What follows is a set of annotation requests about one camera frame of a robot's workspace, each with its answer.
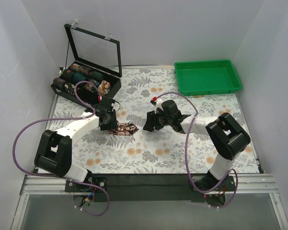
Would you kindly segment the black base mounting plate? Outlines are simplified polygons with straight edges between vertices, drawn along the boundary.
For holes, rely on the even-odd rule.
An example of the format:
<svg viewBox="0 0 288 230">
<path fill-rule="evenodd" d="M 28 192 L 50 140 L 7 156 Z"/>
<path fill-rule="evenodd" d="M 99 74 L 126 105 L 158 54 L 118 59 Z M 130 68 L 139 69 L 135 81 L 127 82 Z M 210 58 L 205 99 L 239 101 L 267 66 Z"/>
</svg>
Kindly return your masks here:
<svg viewBox="0 0 288 230">
<path fill-rule="evenodd" d="M 205 201 L 186 174 L 92 174 L 85 183 L 102 187 L 110 201 Z"/>
</svg>

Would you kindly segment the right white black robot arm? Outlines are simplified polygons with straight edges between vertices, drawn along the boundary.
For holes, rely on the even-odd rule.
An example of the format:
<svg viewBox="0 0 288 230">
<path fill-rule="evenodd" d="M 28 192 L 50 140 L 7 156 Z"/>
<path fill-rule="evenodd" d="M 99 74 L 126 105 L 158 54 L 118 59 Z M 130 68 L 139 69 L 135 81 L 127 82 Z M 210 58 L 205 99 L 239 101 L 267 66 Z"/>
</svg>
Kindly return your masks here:
<svg viewBox="0 0 288 230">
<path fill-rule="evenodd" d="M 153 111 L 147 112 L 145 131 L 154 132 L 170 126 L 175 132 L 185 135 L 202 134 L 210 137 L 217 150 L 216 159 L 207 174 L 191 179 L 190 184 L 197 191 L 221 189 L 237 156 L 250 144 L 251 138 L 236 119 L 229 113 L 218 117 L 195 117 L 183 115 L 173 100 L 153 98 Z"/>
</svg>

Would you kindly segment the rolled black floral tie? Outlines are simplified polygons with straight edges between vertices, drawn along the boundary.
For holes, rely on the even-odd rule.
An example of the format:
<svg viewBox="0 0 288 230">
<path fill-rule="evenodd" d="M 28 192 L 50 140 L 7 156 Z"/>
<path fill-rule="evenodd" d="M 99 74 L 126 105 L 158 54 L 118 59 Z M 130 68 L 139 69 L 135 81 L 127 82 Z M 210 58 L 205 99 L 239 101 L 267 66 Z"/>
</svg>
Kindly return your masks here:
<svg viewBox="0 0 288 230">
<path fill-rule="evenodd" d="M 79 89 L 79 87 L 76 87 L 74 84 L 71 84 L 67 81 L 63 83 L 63 90 L 68 94 L 75 95 L 75 92 L 78 92 Z"/>
</svg>

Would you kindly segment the rolled navy floral tie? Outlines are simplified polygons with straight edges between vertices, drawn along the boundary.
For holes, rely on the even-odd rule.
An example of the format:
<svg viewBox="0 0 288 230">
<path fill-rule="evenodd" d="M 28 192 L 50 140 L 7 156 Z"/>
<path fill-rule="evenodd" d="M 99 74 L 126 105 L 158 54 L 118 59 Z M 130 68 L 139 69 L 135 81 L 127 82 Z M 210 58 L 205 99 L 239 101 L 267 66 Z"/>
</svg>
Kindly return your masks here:
<svg viewBox="0 0 288 230">
<path fill-rule="evenodd" d="M 90 83 L 86 83 L 84 85 L 84 88 L 87 89 L 90 92 L 95 92 L 96 88 L 99 87 L 100 83 L 98 81 L 94 80 L 94 79 L 88 79 L 87 81 L 90 82 Z"/>
</svg>

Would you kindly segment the black floral necktie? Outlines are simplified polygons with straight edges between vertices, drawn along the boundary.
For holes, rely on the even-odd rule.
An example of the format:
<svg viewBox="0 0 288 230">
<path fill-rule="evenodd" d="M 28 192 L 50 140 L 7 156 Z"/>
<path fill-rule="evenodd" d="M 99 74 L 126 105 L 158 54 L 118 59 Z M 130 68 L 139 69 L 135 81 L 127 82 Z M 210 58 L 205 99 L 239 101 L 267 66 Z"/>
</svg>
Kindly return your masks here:
<svg viewBox="0 0 288 230">
<path fill-rule="evenodd" d="M 133 123 L 119 123 L 115 129 L 109 131 L 110 134 L 118 136 L 130 136 L 135 134 L 139 128 Z"/>
</svg>

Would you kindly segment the rolled brown patterned tie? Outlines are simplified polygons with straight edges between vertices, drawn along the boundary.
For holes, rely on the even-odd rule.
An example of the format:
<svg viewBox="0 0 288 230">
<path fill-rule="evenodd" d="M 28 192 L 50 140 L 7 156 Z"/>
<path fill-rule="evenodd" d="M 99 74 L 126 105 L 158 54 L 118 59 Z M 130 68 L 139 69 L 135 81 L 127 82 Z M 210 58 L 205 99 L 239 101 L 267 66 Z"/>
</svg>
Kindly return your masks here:
<svg viewBox="0 0 288 230">
<path fill-rule="evenodd" d="M 88 75 L 89 72 L 92 70 L 90 67 L 87 67 L 87 66 L 81 66 L 81 65 L 78 65 L 78 64 L 72 64 L 70 66 L 70 70 L 73 71 L 73 72 L 79 72 L 83 75 Z"/>
</svg>

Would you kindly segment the aluminium frame rail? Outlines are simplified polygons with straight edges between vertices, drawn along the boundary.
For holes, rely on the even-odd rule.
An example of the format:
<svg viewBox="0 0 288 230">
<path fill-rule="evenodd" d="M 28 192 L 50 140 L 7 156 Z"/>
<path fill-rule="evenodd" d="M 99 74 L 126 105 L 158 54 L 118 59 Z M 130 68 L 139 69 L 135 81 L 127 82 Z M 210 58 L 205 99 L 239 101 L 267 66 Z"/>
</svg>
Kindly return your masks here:
<svg viewBox="0 0 288 230">
<path fill-rule="evenodd" d="M 226 191 L 191 201 L 111 201 L 98 192 L 87 211 L 84 193 L 59 178 L 24 180 L 13 230 L 288 230 L 270 174 L 240 174 Z"/>
</svg>

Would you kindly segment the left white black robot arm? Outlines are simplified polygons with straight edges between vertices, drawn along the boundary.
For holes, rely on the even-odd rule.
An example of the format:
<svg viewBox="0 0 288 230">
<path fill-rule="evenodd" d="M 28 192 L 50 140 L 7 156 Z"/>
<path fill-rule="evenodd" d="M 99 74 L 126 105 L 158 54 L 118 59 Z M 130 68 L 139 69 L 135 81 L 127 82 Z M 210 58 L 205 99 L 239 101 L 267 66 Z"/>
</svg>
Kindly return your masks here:
<svg viewBox="0 0 288 230">
<path fill-rule="evenodd" d="M 57 177 L 76 181 L 76 186 L 83 192 L 92 188 L 89 171 L 72 163 L 73 144 L 94 129 L 112 130 L 118 126 L 115 100 L 104 97 L 95 106 L 95 113 L 87 109 L 80 117 L 55 131 L 46 130 L 36 152 L 34 164 Z"/>
</svg>

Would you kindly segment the green plastic tray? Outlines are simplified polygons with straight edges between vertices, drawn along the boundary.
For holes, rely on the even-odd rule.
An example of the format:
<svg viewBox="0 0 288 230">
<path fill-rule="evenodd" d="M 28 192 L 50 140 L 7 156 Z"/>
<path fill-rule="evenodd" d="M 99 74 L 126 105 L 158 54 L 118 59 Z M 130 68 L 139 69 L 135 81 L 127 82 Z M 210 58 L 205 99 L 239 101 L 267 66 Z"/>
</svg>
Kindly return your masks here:
<svg viewBox="0 0 288 230">
<path fill-rule="evenodd" d="M 229 94 L 242 89 L 229 59 L 176 62 L 174 67 L 179 92 L 185 96 Z"/>
</svg>

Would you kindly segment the rolled cream red tie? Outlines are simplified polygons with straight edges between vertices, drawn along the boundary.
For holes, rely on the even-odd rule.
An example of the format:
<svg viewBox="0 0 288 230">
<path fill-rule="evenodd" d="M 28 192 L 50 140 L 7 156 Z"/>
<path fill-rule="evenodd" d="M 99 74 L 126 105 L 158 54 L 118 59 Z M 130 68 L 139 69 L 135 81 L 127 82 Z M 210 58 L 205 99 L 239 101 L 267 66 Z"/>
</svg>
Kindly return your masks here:
<svg viewBox="0 0 288 230">
<path fill-rule="evenodd" d="M 101 95 L 107 95 L 111 89 L 111 85 L 108 81 L 103 80 L 97 89 Z"/>
</svg>

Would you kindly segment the black tie display box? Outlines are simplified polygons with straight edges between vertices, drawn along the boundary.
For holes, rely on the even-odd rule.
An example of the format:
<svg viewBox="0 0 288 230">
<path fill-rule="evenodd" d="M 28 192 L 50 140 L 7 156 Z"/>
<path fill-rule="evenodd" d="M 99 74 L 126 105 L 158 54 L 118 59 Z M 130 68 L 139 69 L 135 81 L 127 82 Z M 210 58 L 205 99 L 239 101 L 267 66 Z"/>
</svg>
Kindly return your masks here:
<svg viewBox="0 0 288 230">
<path fill-rule="evenodd" d="M 51 84 L 55 94 L 81 104 L 96 105 L 99 96 L 113 98 L 121 88 L 122 64 L 120 42 L 78 27 L 77 23 L 65 24 L 68 37 L 66 54 L 73 55 L 73 62 L 65 60 L 60 76 Z"/>
</svg>

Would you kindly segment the rolled teal tie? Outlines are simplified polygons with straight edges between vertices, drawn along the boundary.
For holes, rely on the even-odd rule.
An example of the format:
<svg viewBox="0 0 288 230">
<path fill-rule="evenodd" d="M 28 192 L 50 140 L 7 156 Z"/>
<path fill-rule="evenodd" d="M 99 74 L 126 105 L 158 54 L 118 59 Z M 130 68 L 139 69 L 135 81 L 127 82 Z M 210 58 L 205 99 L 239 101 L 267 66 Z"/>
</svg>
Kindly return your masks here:
<svg viewBox="0 0 288 230">
<path fill-rule="evenodd" d="M 74 73 L 72 77 L 72 83 L 76 85 L 81 81 L 87 81 L 87 77 L 79 72 Z"/>
</svg>

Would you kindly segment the floral patterned table mat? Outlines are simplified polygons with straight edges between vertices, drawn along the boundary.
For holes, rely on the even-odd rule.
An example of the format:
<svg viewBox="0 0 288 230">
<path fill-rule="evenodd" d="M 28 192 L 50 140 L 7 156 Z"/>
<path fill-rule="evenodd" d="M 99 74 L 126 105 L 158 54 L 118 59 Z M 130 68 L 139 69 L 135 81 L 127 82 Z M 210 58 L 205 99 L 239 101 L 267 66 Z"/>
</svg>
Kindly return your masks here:
<svg viewBox="0 0 288 230">
<path fill-rule="evenodd" d="M 130 136 L 111 135 L 97 129 L 75 143 L 72 161 L 93 173 L 205 173 L 213 165 L 217 150 L 206 135 L 175 132 L 167 126 L 146 132 L 150 100 L 161 95 L 174 100 L 183 114 L 198 111 L 200 117 L 230 113 L 241 126 L 245 121 L 236 95 L 201 95 L 188 100 L 176 95 L 178 83 L 173 69 L 124 69 L 121 89 L 115 95 L 117 120 L 131 122 L 139 130 Z"/>
</svg>

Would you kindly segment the rolled dark purple tie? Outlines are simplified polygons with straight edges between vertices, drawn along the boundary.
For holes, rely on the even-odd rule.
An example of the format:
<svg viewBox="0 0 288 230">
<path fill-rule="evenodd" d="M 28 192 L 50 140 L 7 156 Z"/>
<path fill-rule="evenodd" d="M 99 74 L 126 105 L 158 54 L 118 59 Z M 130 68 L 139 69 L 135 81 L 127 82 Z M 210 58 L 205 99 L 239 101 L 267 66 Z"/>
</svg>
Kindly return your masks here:
<svg viewBox="0 0 288 230">
<path fill-rule="evenodd" d="M 65 80 L 61 79 L 61 78 L 54 78 L 53 79 L 53 85 L 58 88 L 58 89 L 63 89 L 64 85 L 65 85 Z"/>
</svg>

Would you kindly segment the rolled dark green tie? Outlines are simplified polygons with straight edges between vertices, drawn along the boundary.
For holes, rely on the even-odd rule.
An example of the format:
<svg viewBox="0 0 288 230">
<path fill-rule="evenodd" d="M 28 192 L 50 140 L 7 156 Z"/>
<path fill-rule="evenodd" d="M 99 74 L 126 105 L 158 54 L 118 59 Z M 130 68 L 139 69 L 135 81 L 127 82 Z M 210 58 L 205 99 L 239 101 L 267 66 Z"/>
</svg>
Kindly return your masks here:
<svg viewBox="0 0 288 230">
<path fill-rule="evenodd" d="M 88 77 L 98 82 L 102 82 L 104 80 L 104 75 L 95 70 L 90 70 L 88 72 Z"/>
</svg>

